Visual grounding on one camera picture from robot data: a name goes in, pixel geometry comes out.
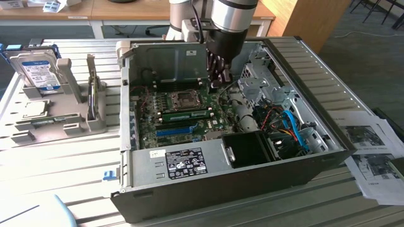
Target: gray carpet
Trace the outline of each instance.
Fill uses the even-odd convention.
[[[404,35],[404,26],[399,31],[391,29],[394,17],[381,25],[386,15],[381,12],[374,12],[363,24],[369,9],[359,6],[353,14],[350,11],[349,8],[321,57],[365,103],[371,108],[379,107],[404,128],[404,36],[351,34],[346,38],[334,38],[351,31]]]
[[[391,29],[397,18],[390,17],[381,25],[385,13],[375,12],[363,24],[369,9],[359,6],[353,14],[351,9],[341,19],[334,34],[329,39],[321,57],[341,76],[343,81],[359,95],[366,104],[381,107],[404,128],[404,37],[375,37],[363,34],[351,34],[346,38],[334,38],[351,31],[362,31],[381,35],[404,34],[404,26],[401,31]],[[131,37],[147,37],[146,26],[121,28]],[[125,35],[115,35],[113,27],[105,27],[106,38],[121,38]],[[167,28],[153,31],[157,36],[167,33]],[[49,26],[46,29],[38,26],[6,27],[0,26],[0,43],[29,44],[31,38],[46,39],[82,39],[94,38],[89,26]],[[6,61],[0,59],[0,96],[3,95],[14,70]]]

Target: green ram module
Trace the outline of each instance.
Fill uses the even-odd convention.
[[[189,121],[189,120],[201,120],[206,118],[214,117],[213,109],[195,110],[195,111],[182,111],[173,113],[163,113],[162,120],[163,123],[178,122],[178,121]]]

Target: gray slotted workbench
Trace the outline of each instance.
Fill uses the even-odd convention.
[[[95,54],[98,74],[107,82],[107,133],[0,152],[0,198],[55,193],[83,227],[131,226],[103,197],[119,183],[102,182],[105,170],[113,169],[121,159],[117,41],[45,42],[45,45],[58,44],[62,56],[71,58],[79,82],[89,78],[87,54]],[[293,37],[273,38],[273,42],[327,110],[370,111],[303,42]],[[22,86],[15,76],[0,103],[0,133],[13,129],[6,124],[26,99]],[[404,226],[404,207],[379,206],[377,201],[365,199],[347,167],[338,167],[305,186],[134,226],[393,227]]]

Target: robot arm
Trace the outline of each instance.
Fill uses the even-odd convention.
[[[170,0],[171,18],[167,40],[197,41],[190,39],[198,29],[193,24],[195,14],[190,0]],[[249,27],[259,0],[194,0],[194,6],[202,18],[207,45],[207,69],[210,72],[211,89],[233,81],[230,68],[234,58],[241,54]]]

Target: wall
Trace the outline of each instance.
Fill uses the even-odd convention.
[[[269,36],[299,35],[319,53],[351,0],[262,0],[277,15]]]

